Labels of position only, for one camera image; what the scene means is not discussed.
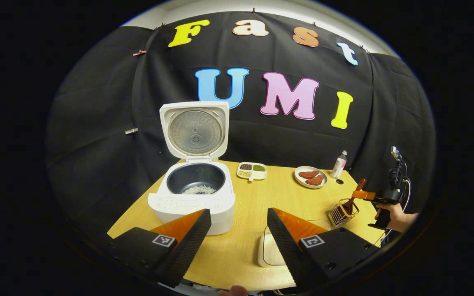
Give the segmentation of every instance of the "table surface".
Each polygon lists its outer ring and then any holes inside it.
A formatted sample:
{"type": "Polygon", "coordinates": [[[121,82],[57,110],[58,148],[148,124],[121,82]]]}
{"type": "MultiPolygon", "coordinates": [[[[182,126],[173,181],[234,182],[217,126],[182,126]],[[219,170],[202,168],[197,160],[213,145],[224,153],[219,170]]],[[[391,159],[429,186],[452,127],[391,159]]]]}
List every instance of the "table surface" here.
{"type": "MultiPolygon", "coordinates": [[[[258,264],[259,241],[267,226],[267,209],[279,208],[302,219],[331,223],[327,211],[339,200],[349,198],[356,189],[356,182],[343,171],[339,179],[344,184],[340,185],[330,177],[331,170],[322,170],[327,175],[327,184],[319,189],[308,189],[295,180],[295,168],[269,165],[264,180],[249,182],[237,176],[239,163],[220,162],[228,166],[235,191],[233,227],[225,234],[206,236],[184,278],[220,289],[229,289],[235,284],[243,285],[249,291],[294,287],[286,266],[264,268],[258,264]]],[[[147,204],[147,195],[156,193],[163,177],[109,229],[107,234],[111,238],[132,227],[151,230],[162,225],[147,204]]],[[[371,243],[376,242],[383,231],[367,226],[374,223],[376,210],[367,201],[356,201],[356,206],[359,213],[343,227],[371,243]]]]}

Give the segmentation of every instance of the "white rice cooker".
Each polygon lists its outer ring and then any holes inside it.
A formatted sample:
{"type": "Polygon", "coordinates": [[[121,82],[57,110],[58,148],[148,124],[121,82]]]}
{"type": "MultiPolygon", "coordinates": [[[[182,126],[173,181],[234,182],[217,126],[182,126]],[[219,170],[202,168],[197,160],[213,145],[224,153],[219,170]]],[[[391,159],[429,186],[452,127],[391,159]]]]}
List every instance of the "white rice cooker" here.
{"type": "Polygon", "coordinates": [[[235,193],[230,170],[218,162],[228,146],[228,103],[164,104],[160,122],[167,148],[186,162],[171,166],[157,193],[149,193],[150,208],[163,223],[209,208],[207,235],[228,232],[235,214],[235,193]]]}

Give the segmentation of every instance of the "wire basket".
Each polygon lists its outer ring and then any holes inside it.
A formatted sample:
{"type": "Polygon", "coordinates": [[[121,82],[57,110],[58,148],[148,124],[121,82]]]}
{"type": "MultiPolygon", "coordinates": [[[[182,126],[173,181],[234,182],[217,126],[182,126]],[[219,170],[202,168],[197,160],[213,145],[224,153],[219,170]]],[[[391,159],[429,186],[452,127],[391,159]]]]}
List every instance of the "wire basket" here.
{"type": "Polygon", "coordinates": [[[353,211],[352,214],[346,213],[345,208],[343,205],[348,201],[349,199],[342,199],[339,201],[339,204],[336,204],[330,212],[328,212],[328,216],[332,224],[336,227],[344,225],[350,219],[354,218],[354,216],[360,212],[360,209],[358,206],[356,206],[355,203],[353,203],[353,211]]]}

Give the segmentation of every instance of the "bottle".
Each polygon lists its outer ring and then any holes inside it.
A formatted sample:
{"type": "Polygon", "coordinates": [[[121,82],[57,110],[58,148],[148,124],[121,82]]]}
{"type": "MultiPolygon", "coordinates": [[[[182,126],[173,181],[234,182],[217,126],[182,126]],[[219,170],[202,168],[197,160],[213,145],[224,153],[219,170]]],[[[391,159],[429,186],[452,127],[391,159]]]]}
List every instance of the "bottle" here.
{"type": "Polygon", "coordinates": [[[332,173],[330,176],[334,179],[339,178],[339,175],[341,175],[341,171],[346,165],[346,150],[343,150],[343,153],[341,153],[340,156],[337,157],[336,163],[334,165],[334,169],[332,169],[332,173]]]}

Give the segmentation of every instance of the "inner lid plate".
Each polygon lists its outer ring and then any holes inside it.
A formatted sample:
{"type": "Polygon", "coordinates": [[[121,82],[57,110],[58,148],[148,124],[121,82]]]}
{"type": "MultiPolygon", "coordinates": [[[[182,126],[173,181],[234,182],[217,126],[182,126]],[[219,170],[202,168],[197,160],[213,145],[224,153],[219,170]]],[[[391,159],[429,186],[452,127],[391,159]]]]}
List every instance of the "inner lid plate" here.
{"type": "Polygon", "coordinates": [[[222,143],[222,122],[208,110],[188,109],[173,118],[169,138],[182,153],[207,155],[222,143]]]}

